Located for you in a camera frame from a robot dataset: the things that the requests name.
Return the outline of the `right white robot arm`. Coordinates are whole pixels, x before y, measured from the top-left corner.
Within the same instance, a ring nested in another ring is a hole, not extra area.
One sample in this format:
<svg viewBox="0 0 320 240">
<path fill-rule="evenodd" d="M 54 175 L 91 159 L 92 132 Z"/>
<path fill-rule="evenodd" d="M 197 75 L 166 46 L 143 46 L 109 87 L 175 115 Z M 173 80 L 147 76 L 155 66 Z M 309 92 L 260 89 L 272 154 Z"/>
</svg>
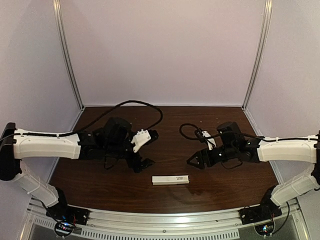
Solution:
<svg viewBox="0 0 320 240">
<path fill-rule="evenodd" d="M 213 167 L 237 159 L 241 163 L 264 163 L 270 161 L 298 161 L 310 163 L 310 167 L 292 179 L 273 186 L 264 194 L 256 210 L 261 216 L 272 216 L 280 206 L 311 190 L 320 189 L 320 136 L 265 137 L 241 132 L 234 121 L 219 125 L 216 135 L 196 127 L 192 138 L 207 145 L 197 151 L 186 163 L 197 169 Z"/>
</svg>

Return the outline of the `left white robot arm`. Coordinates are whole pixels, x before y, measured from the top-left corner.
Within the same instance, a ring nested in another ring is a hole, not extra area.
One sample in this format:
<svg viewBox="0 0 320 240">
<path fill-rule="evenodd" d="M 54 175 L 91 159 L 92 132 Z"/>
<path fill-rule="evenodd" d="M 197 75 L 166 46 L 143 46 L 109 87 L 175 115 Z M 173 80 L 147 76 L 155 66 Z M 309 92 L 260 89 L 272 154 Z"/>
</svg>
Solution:
<svg viewBox="0 0 320 240">
<path fill-rule="evenodd" d="M 66 220 L 72 210 L 64 192 L 42 181 L 22 163 L 22 159 L 125 160 L 130 169 L 140 173 L 154 161 L 143 159 L 139 150 L 158 137 L 157 131 L 152 129 L 133 132 L 131 124 L 119 117 L 110 118 L 104 127 L 92 132 L 32 132 L 16 128 L 14 122 L 9 122 L 0 139 L 0 179 L 16 182 L 27 194 L 40 200 L 50 217 Z"/>
</svg>

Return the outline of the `white remote control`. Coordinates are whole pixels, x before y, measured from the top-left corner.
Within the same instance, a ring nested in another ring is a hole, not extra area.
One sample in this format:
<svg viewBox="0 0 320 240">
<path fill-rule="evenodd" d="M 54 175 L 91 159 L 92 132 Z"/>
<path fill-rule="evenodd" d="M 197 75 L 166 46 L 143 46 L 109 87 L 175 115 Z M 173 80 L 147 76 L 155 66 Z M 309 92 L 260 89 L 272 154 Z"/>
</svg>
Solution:
<svg viewBox="0 0 320 240">
<path fill-rule="evenodd" d="M 184 185 L 190 183 L 188 175 L 152 176 L 151 181 L 154 186 Z"/>
</svg>

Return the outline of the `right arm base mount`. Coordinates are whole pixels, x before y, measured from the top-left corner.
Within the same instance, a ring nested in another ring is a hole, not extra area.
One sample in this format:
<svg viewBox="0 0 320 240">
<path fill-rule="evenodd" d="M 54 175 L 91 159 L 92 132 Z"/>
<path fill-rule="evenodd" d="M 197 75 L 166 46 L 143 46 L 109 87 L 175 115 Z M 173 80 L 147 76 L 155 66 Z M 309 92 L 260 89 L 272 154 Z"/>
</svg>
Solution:
<svg viewBox="0 0 320 240">
<path fill-rule="evenodd" d="M 239 211 L 243 225 L 253 224 L 255 232 L 261 237 L 270 237 L 276 230 L 275 217 L 282 215 L 279 207 L 268 205 L 246 206 Z"/>
</svg>

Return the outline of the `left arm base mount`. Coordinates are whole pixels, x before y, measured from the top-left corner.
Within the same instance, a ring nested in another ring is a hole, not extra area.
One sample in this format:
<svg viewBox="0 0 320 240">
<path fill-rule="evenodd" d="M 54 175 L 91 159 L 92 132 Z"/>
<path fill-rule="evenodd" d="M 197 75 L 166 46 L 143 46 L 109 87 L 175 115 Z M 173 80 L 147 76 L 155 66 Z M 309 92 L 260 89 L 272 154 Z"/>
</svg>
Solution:
<svg viewBox="0 0 320 240">
<path fill-rule="evenodd" d="M 46 215 L 54 221 L 53 231 L 60 238 L 70 236 L 77 226 L 86 226 L 90 211 L 85 208 L 67 206 L 65 210 L 44 207 Z"/>
</svg>

